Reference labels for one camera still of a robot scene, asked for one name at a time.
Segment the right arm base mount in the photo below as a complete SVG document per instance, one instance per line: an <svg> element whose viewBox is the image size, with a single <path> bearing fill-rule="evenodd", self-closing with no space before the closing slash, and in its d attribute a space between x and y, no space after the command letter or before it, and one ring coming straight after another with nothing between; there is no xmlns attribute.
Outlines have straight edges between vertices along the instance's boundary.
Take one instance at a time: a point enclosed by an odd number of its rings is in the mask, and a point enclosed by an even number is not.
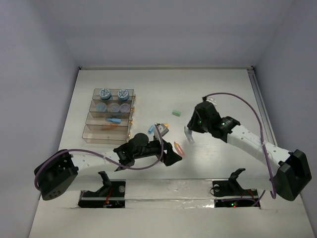
<svg viewBox="0 0 317 238"><path fill-rule="evenodd" d="M215 208L260 207L257 190L243 189L238 183L245 168L232 172L225 180L213 180L209 193L214 197Z"/></svg>

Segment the blue highlighter with cap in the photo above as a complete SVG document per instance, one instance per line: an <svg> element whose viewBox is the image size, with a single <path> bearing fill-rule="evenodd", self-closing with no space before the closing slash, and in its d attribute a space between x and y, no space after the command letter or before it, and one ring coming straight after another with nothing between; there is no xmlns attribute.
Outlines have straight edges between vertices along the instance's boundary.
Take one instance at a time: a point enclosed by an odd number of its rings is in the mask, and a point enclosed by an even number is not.
<svg viewBox="0 0 317 238"><path fill-rule="evenodd" d="M121 119L118 119L118 118L106 118L106 121L111 123L117 123L117 124L121 123Z"/></svg>

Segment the blue lid jar in bin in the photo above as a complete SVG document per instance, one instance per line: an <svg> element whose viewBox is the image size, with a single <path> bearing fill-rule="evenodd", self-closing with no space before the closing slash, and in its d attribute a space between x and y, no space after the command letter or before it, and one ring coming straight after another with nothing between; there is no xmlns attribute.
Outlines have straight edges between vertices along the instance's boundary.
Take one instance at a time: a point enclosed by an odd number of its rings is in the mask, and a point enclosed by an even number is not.
<svg viewBox="0 0 317 238"><path fill-rule="evenodd" d="M108 88L99 90L99 97L101 100L109 100L112 97L111 91Z"/></svg>

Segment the clear paperclip jar small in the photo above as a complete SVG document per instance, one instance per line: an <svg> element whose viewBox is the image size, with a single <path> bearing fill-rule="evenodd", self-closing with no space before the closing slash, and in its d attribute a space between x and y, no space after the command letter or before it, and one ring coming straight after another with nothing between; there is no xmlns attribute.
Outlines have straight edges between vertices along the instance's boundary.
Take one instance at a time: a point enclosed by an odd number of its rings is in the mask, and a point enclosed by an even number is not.
<svg viewBox="0 0 317 238"><path fill-rule="evenodd" d="M119 108L121 113L129 113L131 111L131 106L128 103L123 103Z"/></svg>

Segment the aluminium rail right edge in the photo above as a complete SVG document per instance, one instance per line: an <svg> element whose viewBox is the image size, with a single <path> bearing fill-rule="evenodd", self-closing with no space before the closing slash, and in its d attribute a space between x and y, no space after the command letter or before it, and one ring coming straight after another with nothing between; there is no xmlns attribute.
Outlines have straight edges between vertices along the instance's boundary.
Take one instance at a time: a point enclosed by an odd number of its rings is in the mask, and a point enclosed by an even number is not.
<svg viewBox="0 0 317 238"><path fill-rule="evenodd" d="M268 173L274 176L280 167L278 162L285 161L289 154L287 150L280 149L277 146L256 75L252 68L247 69L247 76L250 86L247 90L246 100L259 117L259 119L254 119L250 124L246 125L251 130L247 132L246 136L248 142L247 152L267 166Z"/></svg>

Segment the small green cap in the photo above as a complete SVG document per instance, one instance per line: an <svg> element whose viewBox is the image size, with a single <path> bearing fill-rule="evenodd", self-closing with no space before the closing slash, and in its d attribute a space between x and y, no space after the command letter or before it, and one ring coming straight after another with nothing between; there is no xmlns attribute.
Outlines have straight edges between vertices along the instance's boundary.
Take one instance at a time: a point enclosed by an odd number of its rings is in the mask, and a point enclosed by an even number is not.
<svg viewBox="0 0 317 238"><path fill-rule="evenodd" d="M180 112L180 111L177 111L177 110L174 110L174 111L172 112L172 114L173 114L174 116L177 116L177 117L181 116L181 112Z"/></svg>

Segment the blue lid jar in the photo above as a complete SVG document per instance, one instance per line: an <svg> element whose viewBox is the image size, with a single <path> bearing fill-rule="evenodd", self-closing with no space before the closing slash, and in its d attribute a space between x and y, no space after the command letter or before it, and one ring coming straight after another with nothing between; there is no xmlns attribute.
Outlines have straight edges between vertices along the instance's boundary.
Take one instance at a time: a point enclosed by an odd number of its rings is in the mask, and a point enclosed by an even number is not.
<svg viewBox="0 0 317 238"><path fill-rule="evenodd" d="M99 90L99 97L101 100L109 100L112 97L111 91L108 88Z"/></svg>
<svg viewBox="0 0 317 238"><path fill-rule="evenodd" d="M127 89L120 89L117 92L118 99L120 101L127 101L130 97L129 91Z"/></svg>

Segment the orange highlighter pen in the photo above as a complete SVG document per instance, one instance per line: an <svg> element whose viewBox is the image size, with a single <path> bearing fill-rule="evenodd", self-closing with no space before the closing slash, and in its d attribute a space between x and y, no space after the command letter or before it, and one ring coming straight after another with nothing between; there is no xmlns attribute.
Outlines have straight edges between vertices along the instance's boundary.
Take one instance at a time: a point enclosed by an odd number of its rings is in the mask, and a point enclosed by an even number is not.
<svg viewBox="0 0 317 238"><path fill-rule="evenodd" d="M185 156L185 152L183 151L183 149L181 148L181 146L174 141L174 148L175 150L177 151L178 155L181 156L181 157L184 157Z"/></svg>

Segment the small blue cap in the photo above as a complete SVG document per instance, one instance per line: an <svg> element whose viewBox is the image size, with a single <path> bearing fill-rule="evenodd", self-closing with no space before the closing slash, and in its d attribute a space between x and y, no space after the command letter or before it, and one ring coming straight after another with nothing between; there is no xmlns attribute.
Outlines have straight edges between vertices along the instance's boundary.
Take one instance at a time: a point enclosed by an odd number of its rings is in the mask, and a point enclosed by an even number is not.
<svg viewBox="0 0 317 238"><path fill-rule="evenodd" d="M151 134L154 130L155 126L151 125L150 128L148 129L148 134Z"/></svg>

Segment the green highlighter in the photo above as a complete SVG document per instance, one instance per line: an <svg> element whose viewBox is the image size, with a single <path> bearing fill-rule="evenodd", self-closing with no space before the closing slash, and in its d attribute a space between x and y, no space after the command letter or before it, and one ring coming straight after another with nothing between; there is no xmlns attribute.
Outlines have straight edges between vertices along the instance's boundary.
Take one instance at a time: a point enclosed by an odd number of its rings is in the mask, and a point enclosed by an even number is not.
<svg viewBox="0 0 317 238"><path fill-rule="evenodd" d="M184 133L185 133L185 136L186 136L186 138L187 138L187 140L188 140L188 142L190 143L190 144L194 144L195 143L195 141L194 141L194 138L193 138L193 136L192 136L192 130L190 130L188 127L184 127Z"/></svg>

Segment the orange highlighter cap large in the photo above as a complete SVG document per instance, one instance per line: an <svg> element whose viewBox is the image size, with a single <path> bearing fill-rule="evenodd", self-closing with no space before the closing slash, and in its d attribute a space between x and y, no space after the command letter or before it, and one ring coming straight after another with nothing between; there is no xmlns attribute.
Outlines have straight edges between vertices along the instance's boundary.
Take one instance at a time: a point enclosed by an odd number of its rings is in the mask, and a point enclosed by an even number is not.
<svg viewBox="0 0 317 238"><path fill-rule="evenodd" d="M101 125L101 130L116 130L118 128L118 124L104 124Z"/></svg>

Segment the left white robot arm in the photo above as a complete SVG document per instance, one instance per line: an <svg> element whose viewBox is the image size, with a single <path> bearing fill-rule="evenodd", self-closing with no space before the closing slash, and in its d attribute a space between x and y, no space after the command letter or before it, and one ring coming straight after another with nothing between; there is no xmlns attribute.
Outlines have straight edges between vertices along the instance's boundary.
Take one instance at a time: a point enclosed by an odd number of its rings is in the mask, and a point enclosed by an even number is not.
<svg viewBox="0 0 317 238"><path fill-rule="evenodd" d="M109 172L136 171L134 164L137 159L153 156L156 157L155 162L139 169L149 169L159 162L168 167L182 160L173 151L171 143L160 135L155 135L150 141L144 133L136 134L106 155L85 149L63 149L35 168L35 188L45 201L76 190L91 191L105 197L112 187Z"/></svg>

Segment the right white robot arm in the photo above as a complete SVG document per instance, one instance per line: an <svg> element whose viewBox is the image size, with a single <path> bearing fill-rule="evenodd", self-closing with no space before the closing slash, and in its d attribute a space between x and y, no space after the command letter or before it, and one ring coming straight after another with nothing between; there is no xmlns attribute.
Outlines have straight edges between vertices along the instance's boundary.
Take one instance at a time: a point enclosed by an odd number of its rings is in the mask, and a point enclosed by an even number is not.
<svg viewBox="0 0 317 238"><path fill-rule="evenodd" d="M238 120L221 117L211 102L204 101L195 106L187 127L194 132L210 133L265 164L269 170L271 190L287 201L295 200L312 179L303 151L296 149L291 152L262 141Z"/></svg>

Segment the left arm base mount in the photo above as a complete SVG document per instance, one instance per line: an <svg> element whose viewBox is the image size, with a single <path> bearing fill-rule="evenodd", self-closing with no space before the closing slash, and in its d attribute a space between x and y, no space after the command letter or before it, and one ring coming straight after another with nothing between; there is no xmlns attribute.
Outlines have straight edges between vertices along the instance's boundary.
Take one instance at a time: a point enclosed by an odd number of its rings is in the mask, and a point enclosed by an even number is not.
<svg viewBox="0 0 317 238"><path fill-rule="evenodd" d="M125 208L125 180L111 181L105 171L98 172L103 185L97 191L81 191L78 200L80 208Z"/></svg>

